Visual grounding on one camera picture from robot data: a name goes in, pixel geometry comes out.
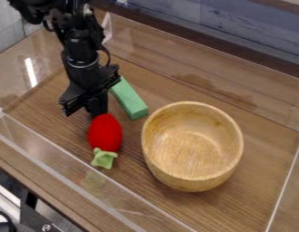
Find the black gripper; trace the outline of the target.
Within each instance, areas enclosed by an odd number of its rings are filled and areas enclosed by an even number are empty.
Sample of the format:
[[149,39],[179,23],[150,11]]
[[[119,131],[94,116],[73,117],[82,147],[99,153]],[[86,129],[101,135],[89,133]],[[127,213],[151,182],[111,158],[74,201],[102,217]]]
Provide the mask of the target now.
[[109,89],[121,80],[119,66],[117,64],[99,66],[93,63],[86,67],[74,67],[63,61],[63,67],[69,79],[69,86],[58,98],[63,114],[70,116],[81,108],[85,108],[93,116],[106,113]]

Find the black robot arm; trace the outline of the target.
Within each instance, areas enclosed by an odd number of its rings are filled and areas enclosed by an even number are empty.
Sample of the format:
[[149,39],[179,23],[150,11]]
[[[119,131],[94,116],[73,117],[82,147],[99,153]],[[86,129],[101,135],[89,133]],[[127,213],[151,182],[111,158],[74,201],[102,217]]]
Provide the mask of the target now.
[[61,61],[69,86],[58,98],[70,116],[81,108],[98,116],[109,111],[109,89],[119,82],[119,66],[110,64],[103,28],[89,0],[6,0],[29,24],[42,24],[62,45]]

